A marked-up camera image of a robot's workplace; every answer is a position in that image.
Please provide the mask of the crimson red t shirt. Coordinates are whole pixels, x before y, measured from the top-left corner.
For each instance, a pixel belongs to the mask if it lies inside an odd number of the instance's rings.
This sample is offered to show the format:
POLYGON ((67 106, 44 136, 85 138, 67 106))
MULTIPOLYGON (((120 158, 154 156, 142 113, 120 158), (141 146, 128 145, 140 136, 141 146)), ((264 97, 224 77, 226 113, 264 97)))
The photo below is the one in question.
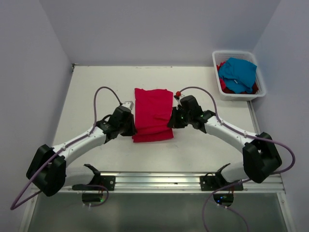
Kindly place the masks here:
POLYGON ((173 108, 173 93, 167 89, 135 89, 134 143, 159 142, 174 138, 168 127, 173 108))

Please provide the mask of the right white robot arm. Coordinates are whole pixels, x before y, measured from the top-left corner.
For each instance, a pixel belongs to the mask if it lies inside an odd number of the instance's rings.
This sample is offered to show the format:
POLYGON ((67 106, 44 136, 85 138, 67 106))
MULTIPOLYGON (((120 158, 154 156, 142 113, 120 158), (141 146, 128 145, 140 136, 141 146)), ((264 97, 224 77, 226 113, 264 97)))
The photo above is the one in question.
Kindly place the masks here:
POLYGON ((281 166, 282 160, 269 134, 263 132, 257 135, 231 124, 224 125, 215 112, 203 111, 192 95, 184 96, 177 92, 174 98, 178 104, 172 108, 169 128, 182 129, 191 125, 196 130, 225 141, 242 153, 241 162, 228 163, 215 173, 205 176, 206 181, 217 188, 224 190, 233 182, 248 178, 255 183, 262 183, 281 166))

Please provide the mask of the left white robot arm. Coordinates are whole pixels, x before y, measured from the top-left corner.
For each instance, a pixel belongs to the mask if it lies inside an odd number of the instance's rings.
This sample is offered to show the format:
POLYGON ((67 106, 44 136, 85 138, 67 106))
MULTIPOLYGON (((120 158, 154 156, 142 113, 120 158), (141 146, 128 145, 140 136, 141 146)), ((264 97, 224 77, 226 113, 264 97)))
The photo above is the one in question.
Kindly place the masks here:
POLYGON ((108 120, 95 122, 93 127, 80 136, 54 147, 40 146, 26 177, 48 197, 66 186, 72 186, 73 190, 99 190, 103 178, 93 165, 85 164, 78 169, 72 168, 70 164, 118 135, 135 135, 133 107, 133 102, 127 101, 116 107, 108 120))

